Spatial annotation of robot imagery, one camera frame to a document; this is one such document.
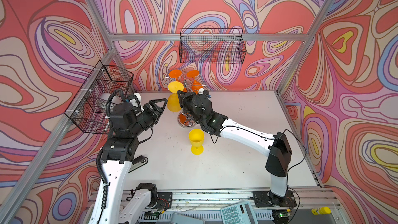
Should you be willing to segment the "light yellow wine glass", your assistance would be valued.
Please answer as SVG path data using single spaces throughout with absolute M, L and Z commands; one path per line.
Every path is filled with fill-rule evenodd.
M 189 141 L 191 144 L 191 152 L 194 155 L 201 155 L 204 151 L 203 142 L 205 134 L 200 129 L 193 129 L 189 132 Z

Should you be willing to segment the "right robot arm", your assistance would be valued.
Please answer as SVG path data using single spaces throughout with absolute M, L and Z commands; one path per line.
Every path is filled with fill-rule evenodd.
M 202 131 L 237 141 L 263 154 L 267 158 L 265 168 L 271 175 L 266 206 L 282 207 L 288 203 L 288 167 L 292 150 L 284 133 L 256 131 L 214 111 L 208 90 L 198 94 L 178 90 L 177 96 L 183 114 L 199 124 Z

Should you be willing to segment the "dark yellow wine glass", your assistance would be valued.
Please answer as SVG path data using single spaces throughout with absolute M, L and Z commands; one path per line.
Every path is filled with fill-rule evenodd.
M 181 82 L 171 82 L 168 85 L 168 90 L 172 93 L 169 98 L 168 98 L 168 103 L 167 103 L 167 108 L 173 112 L 177 113 L 181 111 L 181 107 L 179 104 L 179 98 L 178 98 L 178 91 L 183 91 L 184 86 Z

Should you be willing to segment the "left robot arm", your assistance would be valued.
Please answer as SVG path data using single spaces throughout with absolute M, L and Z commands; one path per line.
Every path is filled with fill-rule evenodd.
M 143 156 L 135 157 L 138 146 L 145 142 L 138 137 L 153 130 L 166 108 L 167 99 L 141 104 L 137 94 L 125 95 L 121 89 L 107 97 L 104 110 L 109 121 L 109 133 L 96 158 L 101 183 L 88 222 L 134 224 L 145 209 L 157 206 L 157 187 L 152 183 L 140 183 L 128 204 L 121 208 L 125 177 L 133 165 L 144 159 Z

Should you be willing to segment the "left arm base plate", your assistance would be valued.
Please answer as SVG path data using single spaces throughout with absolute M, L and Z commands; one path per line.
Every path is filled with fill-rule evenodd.
M 159 192 L 155 203 L 151 203 L 146 209 L 154 211 L 165 211 L 172 207 L 173 193 Z

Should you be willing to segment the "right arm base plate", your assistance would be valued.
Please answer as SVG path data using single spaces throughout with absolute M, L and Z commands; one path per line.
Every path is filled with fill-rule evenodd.
M 286 192 L 284 197 L 279 197 L 271 191 L 253 191 L 251 200 L 254 201 L 256 207 L 287 207 L 294 208 L 297 206 L 295 196 L 291 190 Z

